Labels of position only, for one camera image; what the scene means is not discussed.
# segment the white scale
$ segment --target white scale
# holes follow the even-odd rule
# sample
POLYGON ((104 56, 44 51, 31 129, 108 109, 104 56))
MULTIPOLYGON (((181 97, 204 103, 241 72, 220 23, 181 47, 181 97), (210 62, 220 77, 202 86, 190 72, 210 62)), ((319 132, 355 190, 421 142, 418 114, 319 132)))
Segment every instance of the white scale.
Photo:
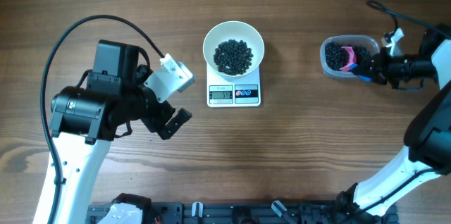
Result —
POLYGON ((206 104, 212 108, 253 107, 261 103, 260 67, 249 75, 227 80, 206 65, 206 104))

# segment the wood grain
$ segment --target wood grain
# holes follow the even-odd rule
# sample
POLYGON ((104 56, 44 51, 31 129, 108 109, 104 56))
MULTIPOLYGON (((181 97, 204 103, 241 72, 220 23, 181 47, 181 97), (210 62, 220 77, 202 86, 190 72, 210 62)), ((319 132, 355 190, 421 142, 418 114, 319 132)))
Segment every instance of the wood grain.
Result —
MULTIPOLYGON (((92 202, 121 192, 154 201, 204 202, 332 199, 365 180, 401 148, 411 119, 438 91, 404 93, 323 75, 319 47, 327 37, 380 39, 393 22, 366 0, 0 0, 0 223, 31 223, 48 149, 39 117, 42 70, 56 40, 76 20, 107 13, 141 27, 194 71, 197 81, 170 102, 193 119, 169 141, 132 123, 117 139, 97 178, 92 202), (226 20, 260 31, 266 45, 259 108, 206 105, 202 42, 226 20)), ((430 23, 450 23, 451 0, 379 0, 430 23)), ((404 51, 418 49, 422 27, 401 22, 404 51)), ((70 34, 51 67, 47 104, 92 67, 100 39, 143 46, 129 27, 107 20, 70 34)), ((429 182, 399 202, 402 223, 448 223, 449 178, 429 182)))

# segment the pink object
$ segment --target pink object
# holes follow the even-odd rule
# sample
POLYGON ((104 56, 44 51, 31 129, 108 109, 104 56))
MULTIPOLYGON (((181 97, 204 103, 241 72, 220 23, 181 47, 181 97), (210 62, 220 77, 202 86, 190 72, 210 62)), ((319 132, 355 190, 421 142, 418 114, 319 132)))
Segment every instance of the pink object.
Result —
POLYGON ((347 61, 346 66, 343 66, 342 68, 340 68, 340 71, 349 72, 349 71, 351 71, 350 66, 357 62, 357 57, 355 56, 354 50, 352 49, 352 47, 343 46, 343 47, 341 47, 341 49, 344 49, 347 52, 347 54, 350 56, 350 59, 347 61))

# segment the clear plastic container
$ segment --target clear plastic container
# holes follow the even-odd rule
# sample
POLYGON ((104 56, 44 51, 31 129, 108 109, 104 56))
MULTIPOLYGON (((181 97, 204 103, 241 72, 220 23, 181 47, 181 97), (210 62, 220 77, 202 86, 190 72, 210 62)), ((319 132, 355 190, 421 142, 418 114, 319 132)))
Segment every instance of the clear plastic container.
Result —
POLYGON ((380 51, 379 44, 375 39, 364 36, 364 35, 340 35, 336 37, 329 37, 324 41, 321 45, 320 49, 320 57, 321 57, 321 65, 323 66, 323 73, 327 77, 334 77, 338 79, 350 79, 357 77, 351 72, 341 72, 336 71, 330 68, 326 62, 326 45, 330 42, 336 42, 338 44, 351 44, 351 45, 362 45, 367 48, 369 53, 373 56, 380 51))

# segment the plastic container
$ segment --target plastic container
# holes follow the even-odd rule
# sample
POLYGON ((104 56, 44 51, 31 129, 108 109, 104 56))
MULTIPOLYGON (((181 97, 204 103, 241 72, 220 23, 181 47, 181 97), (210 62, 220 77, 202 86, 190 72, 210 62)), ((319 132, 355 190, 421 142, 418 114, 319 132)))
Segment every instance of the plastic container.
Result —
POLYGON ((265 44, 259 32, 251 25, 239 21, 228 21, 218 24, 210 30, 205 37, 203 50, 205 61, 216 73, 227 80, 233 80, 248 75, 259 67, 265 54, 265 44), (243 40, 252 49, 252 55, 254 55, 251 60, 252 65, 242 75, 226 75, 225 73, 220 73, 218 72, 218 66, 214 63, 214 49, 218 48, 220 43, 229 39, 243 40))
POLYGON ((320 48, 321 65, 323 66, 323 73, 327 77, 334 77, 338 79, 350 79, 357 77, 351 72, 341 72, 331 69, 326 62, 326 45, 330 42, 336 42, 338 44, 351 44, 362 45, 367 48, 369 53, 373 56, 379 53, 380 48, 378 42, 375 39, 365 35, 340 35, 336 37, 329 37, 324 41, 320 48))

